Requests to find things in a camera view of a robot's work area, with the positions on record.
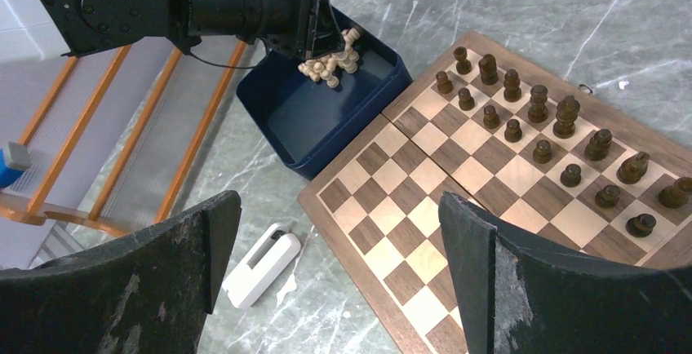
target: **dark blue plastic container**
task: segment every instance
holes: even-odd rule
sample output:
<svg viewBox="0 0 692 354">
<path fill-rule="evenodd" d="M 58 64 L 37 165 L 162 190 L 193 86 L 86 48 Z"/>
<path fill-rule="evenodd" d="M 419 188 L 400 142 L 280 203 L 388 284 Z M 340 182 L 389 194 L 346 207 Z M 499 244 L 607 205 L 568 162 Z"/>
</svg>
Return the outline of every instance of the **dark blue plastic container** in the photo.
<svg viewBox="0 0 692 354">
<path fill-rule="evenodd" d="M 334 13 L 341 29 L 356 25 Z M 358 70 L 337 69 L 336 89 L 313 82 L 298 71 L 298 61 L 275 52 L 238 86 L 237 97 L 284 165 L 308 180 L 412 83 L 401 57 L 370 33 L 353 48 L 361 56 Z"/>
</svg>

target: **pile of chess pieces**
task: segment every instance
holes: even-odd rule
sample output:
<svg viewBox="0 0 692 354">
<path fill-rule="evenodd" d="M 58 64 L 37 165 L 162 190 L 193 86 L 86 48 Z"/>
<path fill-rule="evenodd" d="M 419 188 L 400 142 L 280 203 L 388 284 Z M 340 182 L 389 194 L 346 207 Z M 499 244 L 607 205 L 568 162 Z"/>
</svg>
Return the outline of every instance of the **pile of chess pieces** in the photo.
<svg viewBox="0 0 692 354">
<path fill-rule="evenodd" d="M 456 60 L 456 70 L 460 74 L 468 74 L 472 70 L 471 62 L 467 59 L 468 50 L 462 46 L 454 51 Z M 499 83 L 498 66 L 495 57 L 491 54 L 484 55 L 478 61 L 478 68 L 481 74 L 481 81 L 484 85 L 490 86 Z M 436 74 L 437 89 L 443 95 L 450 94 L 453 90 L 452 82 L 444 71 Z M 504 99 L 510 103 L 521 99 L 521 80 L 519 73 L 515 69 L 509 69 L 504 75 L 503 87 Z M 532 123 L 543 123 L 548 120 L 548 88 L 544 85 L 535 85 L 531 88 L 528 109 L 528 118 Z M 476 106 L 475 99 L 471 91 L 463 87 L 457 92 L 459 98 L 459 108 L 468 111 Z M 568 95 L 557 104 L 555 114 L 556 121 L 553 124 L 552 133 L 560 139 L 568 139 L 574 136 L 576 131 L 575 122 L 579 118 L 581 104 L 573 96 Z M 494 105 L 486 105 L 483 108 L 483 125 L 488 130 L 496 130 L 501 125 L 501 121 Z M 509 143 L 516 143 L 522 139 L 523 132 L 521 124 L 516 119 L 510 119 L 505 124 L 504 138 Z M 588 141 L 584 148 L 584 157 L 592 162 L 598 162 L 606 158 L 612 145 L 613 135 L 610 130 L 598 130 Z M 552 145 L 549 140 L 541 139 L 535 145 L 533 160 L 539 164 L 545 164 L 553 159 Z M 618 168 L 616 175 L 623 184 L 636 184 L 646 174 L 649 168 L 651 155 L 646 152 L 637 152 L 630 156 Z M 577 187 L 582 182 L 582 168 L 577 164 L 569 164 L 560 175 L 560 182 L 567 188 Z M 595 197 L 596 204 L 602 209 L 614 208 L 618 203 L 621 189 L 615 184 L 606 185 Z M 663 188 L 659 194 L 659 203 L 670 209 L 680 208 L 686 205 L 692 195 L 692 178 L 682 177 L 674 184 Z M 653 215 L 641 214 L 630 218 L 626 229 L 634 237 L 649 236 L 656 226 L 656 219 Z"/>
<path fill-rule="evenodd" d="M 334 89 L 339 85 L 339 79 L 334 75 L 336 68 L 343 69 L 346 73 L 353 74 L 358 70 L 360 55 L 353 49 L 353 43 L 361 38 L 361 32 L 356 28 L 345 29 L 341 32 L 346 41 L 344 51 L 335 54 L 324 55 L 320 59 L 306 60 L 298 65 L 298 70 L 310 77 L 313 82 L 325 80 L 328 87 Z"/>
</svg>

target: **chessboard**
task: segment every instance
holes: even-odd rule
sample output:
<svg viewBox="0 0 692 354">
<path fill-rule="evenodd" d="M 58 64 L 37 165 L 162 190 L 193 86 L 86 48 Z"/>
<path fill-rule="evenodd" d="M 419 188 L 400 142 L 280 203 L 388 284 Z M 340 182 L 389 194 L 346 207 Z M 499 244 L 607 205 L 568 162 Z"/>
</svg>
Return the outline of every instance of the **chessboard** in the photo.
<svg viewBox="0 0 692 354">
<path fill-rule="evenodd" d="M 444 191 L 571 249 L 674 268 L 692 263 L 692 206 L 659 195 L 687 198 L 691 162 L 679 144 L 471 32 L 299 202 L 403 352 L 464 354 L 437 219 Z"/>
</svg>

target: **black cable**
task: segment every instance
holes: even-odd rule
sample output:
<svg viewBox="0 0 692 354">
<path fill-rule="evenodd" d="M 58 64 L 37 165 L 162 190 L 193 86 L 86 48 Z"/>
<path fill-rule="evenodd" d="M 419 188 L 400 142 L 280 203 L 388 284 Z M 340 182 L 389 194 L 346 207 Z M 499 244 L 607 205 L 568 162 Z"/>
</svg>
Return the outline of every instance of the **black cable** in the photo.
<svg viewBox="0 0 692 354">
<path fill-rule="evenodd" d="M 267 58 L 269 57 L 269 43 L 267 42 L 267 39 L 266 38 L 259 38 L 259 40 L 264 44 L 264 58 L 262 58 L 262 60 L 260 60 L 259 63 L 255 64 L 254 66 L 237 67 L 237 66 L 228 66 L 226 64 L 213 63 L 213 62 L 210 62 L 209 60 L 204 60 L 204 59 L 200 58 L 199 56 L 194 55 L 191 51 L 190 51 L 190 56 L 192 56 L 196 60 L 199 60 L 203 64 L 209 64 L 210 66 L 214 66 L 214 67 L 221 67 L 223 69 L 252 70 L 256 67 L 261 66 L 264 62 L 267 61 Z"/>
</svg>

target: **wooden chessboard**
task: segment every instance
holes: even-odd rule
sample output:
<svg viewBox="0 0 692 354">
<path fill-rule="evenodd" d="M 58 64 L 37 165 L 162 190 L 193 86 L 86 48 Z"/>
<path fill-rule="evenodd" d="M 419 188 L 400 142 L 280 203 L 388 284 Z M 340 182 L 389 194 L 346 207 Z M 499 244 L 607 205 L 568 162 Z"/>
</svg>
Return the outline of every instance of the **wooden chessboard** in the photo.
<svg viewBox="0 0 692 354">
<path fill-rule="evenodd" d="M 468 50 L 470 73 L 456 72 L 453 51 Z M 499 82 L 481 83 L 477 61 L 497 59 Z M 518 71 L 522 98 L 503 97 L 503 75 Z M 435 74 L 454 83 L 441 94 Z M 528 118 L 529 91 L 548 88 L 548 120 Z M 476 101 L 459 109 L 456 92 L 467 87 Z M 557 103 L 574 95 L 581 103 L 576 132 L 552 133 Z M 487 130 L 482 109 L 492 104 L 502 124 L 521 123 L 522 139 L 509 143 L 505 127 Z M 607 128 L 613 143 L 605 160 L 591 162 L 584 147 Z M 540 139 L 553 158 L 537 164 Z M 637 152 L 651 155 L 638 183 L 615 174 Z M 403 352 L 466 352 L 463 328 L 442 246 L 437 203 L 456 192 L 494 215 L 575 250 L 620 263 L 671 268 L 692 263 L 692 206 L 668 209 L 658 192 L 692 175 L 692 153 L 655 131 L 570 86 L 479 33 L 467 33 L 392 102 L 308 187 L 299 202 L 344 265 Z M 578 164 L 582 181 L 563 186 L 560 173 Z M 621 188 L 618 204 L 599 208 L 594 197 L 607 184 Z M 654 232 L 637 238 L 625 223 L 642 213 L 656 218 Z"/>
</svg>

